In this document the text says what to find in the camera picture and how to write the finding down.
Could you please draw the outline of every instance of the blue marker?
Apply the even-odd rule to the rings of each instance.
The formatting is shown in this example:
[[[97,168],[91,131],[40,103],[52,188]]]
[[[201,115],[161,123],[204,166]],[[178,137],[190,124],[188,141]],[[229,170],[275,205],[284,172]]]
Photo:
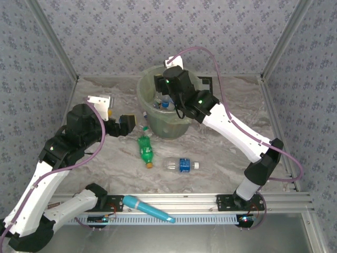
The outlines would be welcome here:
[[[148,215],[156,217],[160,220],[168,221],[170,223],[175,223],[175,219],[170,217],[166,212],[163,212],[154,207],[151,207],[148,204],[141,202],[135,197],[132,197],[130,195],[127,195],[124,197],[123,204],[125,204],[128,207],[147,213]]]

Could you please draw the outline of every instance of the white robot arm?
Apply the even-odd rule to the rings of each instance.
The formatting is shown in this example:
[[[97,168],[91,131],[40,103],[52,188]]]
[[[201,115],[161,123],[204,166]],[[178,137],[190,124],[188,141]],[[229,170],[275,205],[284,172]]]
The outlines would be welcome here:
[[[103,119],[105,132],[110,136],[126,136],[135,127],[135,116],[122,115],[119,123],[109,119],[108,110],[113,99],[110,96],[89,96],[88,101]],[[7,229],[9,245],[16,251],[37,252],[52,238],[59,228],[78,214],[105,205],[107,192],[96,184],[91,184],[73,199],[52,209],[47,204],[68,170],[53,173],[38,183],[42,175],[74,165],[84,156],[84,151],[102,139],[102,126],[96,114],[87,104],[78,104],[67,114],[67,125],[60,128],[54,137],[45,143],[39,155],[35,173],[25,192],[12,212],[0,220],[0,235]],[[28,192],[34,188],[30,197]]]
[[[167,65],[167,61],[164,62],[166,70],[163,75],[154,77],[156,90],[162,92],[163,95],[170,95],[180,118],[186,116],[214,129],[236,145],[251,161],[245,170],[245,179],[234,193],[235,204],[245,205],[257,189],[265,185],[280,160],[280,153],[261,143],[270,143],[271,146],[282,149],[283,142],[277,138],[271,141],[256,133],[232,114],[230,114],[230,119],[224,105],[209,91],[195,90],[189,72],[183,70],[179,57],[174,59],[170,65]],[[183,116],[180,116],[178,110],[183,113]],[[232,123],[233,120],[245,132],[261,140],[261,143],[253,141],[240,131]]]

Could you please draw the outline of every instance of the white plastic sheet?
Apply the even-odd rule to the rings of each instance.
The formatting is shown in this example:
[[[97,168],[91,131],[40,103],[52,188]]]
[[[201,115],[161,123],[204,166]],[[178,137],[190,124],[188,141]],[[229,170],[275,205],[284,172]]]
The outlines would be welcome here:
[[[126,137],[106,137],[101,152],[90,163],[78,168],[63,180],[57,192],[75,193],[95,182],[110,193],[203,193],[233,192],[244,178],[250,163],[245,155],[227,139],[212,129],[192,123],[188,131],[176,140],[151,138],[154,167],[147,169],[141,160],[137,139],[146,125],[143,110],[136,97],[137,77],[93,77],[80,79],[71,108],[83,103],[88,95],[111,94],[115,98],[113,117],[135,114],[137,126]],[[220,90],[214,79],[214,95],[220,99]],[[273,139],[272,128],[264,109],[257,84],[251,80],[224,77],[224,91],[232,113],[260,134]],[[98,144],[89,148],[93,152]],[[165,170],[166,157],[187,157],[200,163],[200,169],[190,173]],[[279,164],[272,176],[285,177]],[[263,190],[282,191],[285,185],[268,182]]]

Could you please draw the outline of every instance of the green soda bottle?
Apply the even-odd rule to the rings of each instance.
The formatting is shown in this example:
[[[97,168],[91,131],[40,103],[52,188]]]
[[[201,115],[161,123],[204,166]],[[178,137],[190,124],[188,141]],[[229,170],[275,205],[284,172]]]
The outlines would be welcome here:
[[[146,167],[148,169],[153,167],[152,159],[153,152],[150,144],[150,139],[148,136],[142,136],[138,139],[138,144],[140,148],[141,158],[146,163]]]

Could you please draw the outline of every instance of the patterned wallpaper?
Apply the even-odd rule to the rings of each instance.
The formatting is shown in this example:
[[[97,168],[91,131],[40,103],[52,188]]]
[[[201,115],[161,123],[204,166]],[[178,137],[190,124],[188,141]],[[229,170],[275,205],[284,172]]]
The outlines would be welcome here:
[[[39,0],[78,74],[137,74],[190,46],[223,73],[260,73],[298,0]],[[185,55],[213,71],[203,52]]]
[[[268,80],[284,134],[305,167],[328,244],[337,252],[337,2],[314,1]]]
[[[60,127],[71,79],[24,1],[0,3],[0,217],[17,203]]]

